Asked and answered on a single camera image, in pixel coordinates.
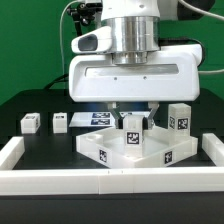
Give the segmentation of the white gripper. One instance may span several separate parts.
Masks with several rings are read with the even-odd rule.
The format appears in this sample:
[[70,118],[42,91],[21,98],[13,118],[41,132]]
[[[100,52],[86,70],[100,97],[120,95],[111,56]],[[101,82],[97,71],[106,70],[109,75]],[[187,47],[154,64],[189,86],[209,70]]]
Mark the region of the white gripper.
[[163,46],[144,64],[116,65],[109,55],[81,55],[69,68],[69,94],[76,102],[109,102],[115,127],[123,128],[116,102],[149,102],[144,128],[152,129],[161,101],[193,101],[199,93],[199,44]]

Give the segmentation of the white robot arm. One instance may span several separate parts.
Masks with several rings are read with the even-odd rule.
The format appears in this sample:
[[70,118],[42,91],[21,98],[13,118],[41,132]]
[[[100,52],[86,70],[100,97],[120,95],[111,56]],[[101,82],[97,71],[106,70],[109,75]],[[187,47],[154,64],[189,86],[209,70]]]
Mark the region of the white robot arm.
[[147,102],[153,117],[164,101],[193,101],[199,93],[199,43],[161,39],[158,24],[167,20],[211,17],[215,0],[92,0],[86,9],[101,12],[101,27],[71,42],[69,94],[76,102],[105,102],[122,128],[119,102]]

